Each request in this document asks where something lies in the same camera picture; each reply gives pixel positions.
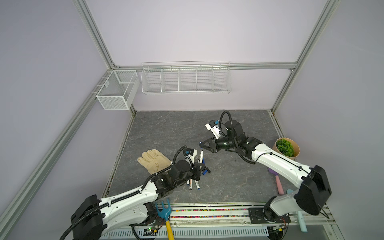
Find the potted green plant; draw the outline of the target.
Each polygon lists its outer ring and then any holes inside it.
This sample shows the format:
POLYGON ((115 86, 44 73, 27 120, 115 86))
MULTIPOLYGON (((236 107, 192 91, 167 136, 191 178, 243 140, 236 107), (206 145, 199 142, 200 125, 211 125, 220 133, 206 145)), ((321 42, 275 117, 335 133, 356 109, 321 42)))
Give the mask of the potted green plant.
POLYGON ((273 150, 290 158, 295 159, 300 155, 299 145, 289 138, 279 138, 273 145, 273 150))

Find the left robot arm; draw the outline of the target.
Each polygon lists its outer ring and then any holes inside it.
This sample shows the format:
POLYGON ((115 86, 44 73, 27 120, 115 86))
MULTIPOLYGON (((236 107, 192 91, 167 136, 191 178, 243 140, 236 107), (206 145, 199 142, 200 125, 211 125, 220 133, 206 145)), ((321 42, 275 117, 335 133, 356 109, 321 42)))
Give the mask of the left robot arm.
POLYGON ((179 160, 125 193, 101 199, 91 195, 73 213, 71 225, 60 238, 64 240, 72 233, 75 240, 98 240, 103 234, 126 225, 150 224, 158 217, 155 201, 190 179, 198 181, 205 170, 205 164, 179 160))

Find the white mesh cube basket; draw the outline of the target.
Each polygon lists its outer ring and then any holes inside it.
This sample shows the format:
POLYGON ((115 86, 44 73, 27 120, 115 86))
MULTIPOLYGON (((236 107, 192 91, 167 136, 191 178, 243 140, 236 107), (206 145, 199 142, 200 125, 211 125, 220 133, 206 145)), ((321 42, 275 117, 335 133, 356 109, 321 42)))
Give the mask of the white mesh cube basket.
POLYGON ((135 70, 112 70, 96 97, 104 110, 128 111, 139 86, 135 70))

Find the light blue garden trowel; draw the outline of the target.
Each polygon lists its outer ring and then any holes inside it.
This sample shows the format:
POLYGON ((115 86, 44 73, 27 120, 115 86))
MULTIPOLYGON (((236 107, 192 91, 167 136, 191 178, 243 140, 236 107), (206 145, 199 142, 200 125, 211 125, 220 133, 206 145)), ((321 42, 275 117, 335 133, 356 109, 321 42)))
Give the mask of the light blue garden trowel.
POLYGON ((297 212, 297 219, 298 219, 298 223, 299 223, 301 232, 307 233, 308 229, 307 229, 307 225, 305 223, 304 216, 303 216, 302 212, 297 212))

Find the beige cloth glove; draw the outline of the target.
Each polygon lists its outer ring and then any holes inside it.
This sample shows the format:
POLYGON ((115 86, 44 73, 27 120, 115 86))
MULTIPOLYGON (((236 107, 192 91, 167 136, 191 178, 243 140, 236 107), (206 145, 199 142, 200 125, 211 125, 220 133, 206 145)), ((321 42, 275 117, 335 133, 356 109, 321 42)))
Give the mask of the beige cloth glove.
POLYGON ((137 158, 137 161, 147 169, 149 174, 158 173, 172 164, 165 155, 156 149, 143 152, 142 156, 137 158))

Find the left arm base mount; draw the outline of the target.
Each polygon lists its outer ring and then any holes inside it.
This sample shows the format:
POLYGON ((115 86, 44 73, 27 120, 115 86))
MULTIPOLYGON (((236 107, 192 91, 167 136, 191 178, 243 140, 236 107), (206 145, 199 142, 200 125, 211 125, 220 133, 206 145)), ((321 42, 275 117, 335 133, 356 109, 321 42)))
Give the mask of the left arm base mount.
POLYGON ((154 205, 148 205, 147 210, 147 218, 142 223, 133 224, 133 226, 160 226, 164 222, 164 220, 158 215, 154 205))

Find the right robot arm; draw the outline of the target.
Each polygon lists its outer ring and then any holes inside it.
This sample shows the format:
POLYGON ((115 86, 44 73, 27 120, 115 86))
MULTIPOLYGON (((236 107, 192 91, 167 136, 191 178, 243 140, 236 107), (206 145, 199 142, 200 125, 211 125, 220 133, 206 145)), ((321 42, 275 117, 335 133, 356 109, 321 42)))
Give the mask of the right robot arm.
POLYGON ((248 164, 262 164, 290 181, 297 190, 282 196, 273 196, 264 205, 262 218, 274 223, 280 217, 293 212, 306 212, 313 216, 324 215, 323 207, 332 194, 326 171, 316 165, 309 167, 280 154, 262 141, 248 137, 242 125, 232 119, 229 111, 223 111, 229 120, 211 120, 205 127, 213 137, 200 143, 202 149, 217 153, 220 150, 236 153, 248 164))

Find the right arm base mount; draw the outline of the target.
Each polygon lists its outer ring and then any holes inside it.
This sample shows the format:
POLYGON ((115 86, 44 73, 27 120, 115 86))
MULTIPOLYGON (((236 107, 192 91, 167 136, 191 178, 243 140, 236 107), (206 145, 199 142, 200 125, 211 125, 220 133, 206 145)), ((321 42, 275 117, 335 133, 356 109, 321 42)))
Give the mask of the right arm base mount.
POLYGON ((289 224, 291 219, 288 214, 278 216, 263 207, 252 207, 248 209, 249 218, 252 224, 289 224))

